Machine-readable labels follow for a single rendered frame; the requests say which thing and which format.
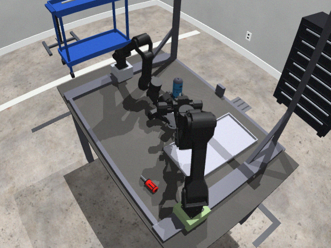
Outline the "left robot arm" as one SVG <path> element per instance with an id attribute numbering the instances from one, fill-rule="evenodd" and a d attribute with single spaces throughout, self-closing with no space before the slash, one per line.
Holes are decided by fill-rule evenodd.
<path id="1" fill-rule="evenodd" d="M 209 205 L 204 172 L 207 143 L 214 136 L 217 118 L 212 112 L 194 109 L 189 102 L 188 96 L 177 96 L 172 100 L 172 108 L 178 115 L 175 145 L 179 150 L 192 149 L 190 176 L 185 177 L 181 208 L 194 218 L 204 211 L 203 206 Z"/>

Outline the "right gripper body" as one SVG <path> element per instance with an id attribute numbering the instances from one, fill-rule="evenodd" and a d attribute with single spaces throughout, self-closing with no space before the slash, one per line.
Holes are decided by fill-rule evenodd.
<path id="1" fill-rule="evenodd" d="M 157 94 L 152 98 L 153 105 L 155 105 L 156 107 L 157 107 L 156 97 L 160 97 L 161 95 L 162 94 Z M 153 108 L 153 109 L 149 110 L 147 117 L 149 120 L 152 120 L 156 117 L 156 114 L 157 114 L 157 109 Z"/>

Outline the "white shallow tray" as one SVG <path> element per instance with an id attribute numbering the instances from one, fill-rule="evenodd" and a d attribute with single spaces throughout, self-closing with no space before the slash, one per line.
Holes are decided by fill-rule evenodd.
<path id="1" fill-rule="evenodd" d="M 258 139 L 230 113 L 218 118 L 214 136 L 207 143 L 204 177 L 257 141 Z M 179 150 L 175 142 L 163 149 L 183 174 L 190 176 L 192 149 Z"/>

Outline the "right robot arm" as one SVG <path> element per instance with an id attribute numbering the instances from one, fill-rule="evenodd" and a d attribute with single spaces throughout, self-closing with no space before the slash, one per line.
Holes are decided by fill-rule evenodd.
<path id="1" fill-rule="evenodd" d="M 148 52 L 143 53 L 139 49 L 139 47 L 144 46 L 146 44 L 148 44 Z M 149 96 L 149 98 L 152 100 L 152 98 L 155 95 L 160 94 L 159 91 L 162 86 L 162 79 L 152 76 L 152 64 L 154 58 L 153 43 L 150 36 L 147 33 L 134 36 L 129 44 L 124 46 L 122 49 L 119 48 L 115 50 L 115 52 L 112 54 L 113 59 L 116 60 L 115 67 L 118 70 L 129 67 L 128 65 L 126 65 L 126 57 L 129 57 L 129 55 L 131 55 L 131 51 L 134 49 L 142 57 L 142 75 L 139 78 L 138 87 L 140 90 L 143 91 L 148 89 L 146 92 L 146 96 L 147 97 Z M 156 97 L 157 103 L 169 101 L 171 96 L 171 91 L 168 90 L 165 93 L 166 94 L 160 96 L 159 98 Z"/>

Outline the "white square plate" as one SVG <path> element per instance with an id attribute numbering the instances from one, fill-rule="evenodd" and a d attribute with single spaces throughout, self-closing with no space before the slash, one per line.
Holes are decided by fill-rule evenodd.
<path id="1" fill-rule="evenodd" d="M 167 113 L 167 115 L 164 115 L 167 119 L 171 120 L 172 122 L 175 123 L 175 118 L 174 118 L 174 112 L 172 113 Z"/>

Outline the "blue electric screwdriver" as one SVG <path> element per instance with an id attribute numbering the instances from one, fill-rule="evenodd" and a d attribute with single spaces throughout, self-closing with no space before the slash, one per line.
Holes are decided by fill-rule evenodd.
<path id="1" fill-rule="evenodd" d="M 177 96 L 181 96 L 182 95 L 182 87 L 183 87 L 183 80 L 181 78 L 175 78 L 173 80 L 173 100 L 174 98 L 176 98 Z"/>

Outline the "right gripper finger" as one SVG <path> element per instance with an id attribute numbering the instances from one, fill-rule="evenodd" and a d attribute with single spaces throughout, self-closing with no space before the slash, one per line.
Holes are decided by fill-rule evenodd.
<path id="1" fill-rule="evenodd" d="M 162 121 L 170 124 L 170 122 L 168 121 L 168 119 L 166 117 L 164 117 L 164 115 L 163 116 L 159 116 L 159 115 L 156 114 L 155 119 L 160 119 L 160 120 L 162 120 Z"/>

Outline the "grey cylindrical joint module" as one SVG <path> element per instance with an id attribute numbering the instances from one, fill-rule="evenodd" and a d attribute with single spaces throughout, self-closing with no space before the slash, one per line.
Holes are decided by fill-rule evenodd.
<path id="1" fill-rule="evenodd" d="M 170 124 L 167 124 L 169 128 L 171 129 L 176 129 L 176 124 L 174 122 L 172 122 L 171 120 L 168 119 L 168 121 L 170 122 Z"/>

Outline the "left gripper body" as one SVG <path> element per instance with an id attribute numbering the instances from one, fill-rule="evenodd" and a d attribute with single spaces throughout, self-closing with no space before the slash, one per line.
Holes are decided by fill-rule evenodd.
<path id="1" fill-rule="evenodd" d="M 190 104 L 194 109 L 200 109 L 202 110 L 203 107 L 203 103 L 202 100 L 194 100 L 194 102 L 190 101 Z M 172 104 L 171 103 L 166 103 L 166 102 L 158 102 L 157 103 L 157 115 L 159 116 L 163 116 L 163 115 L 167 115 L 167 113 L 172 113 L 174 112 L 174 118 L 175 118 L 175 122 L 178 119 L 178 115 L 176 114 L 174 108 L 172 108 Z"/>

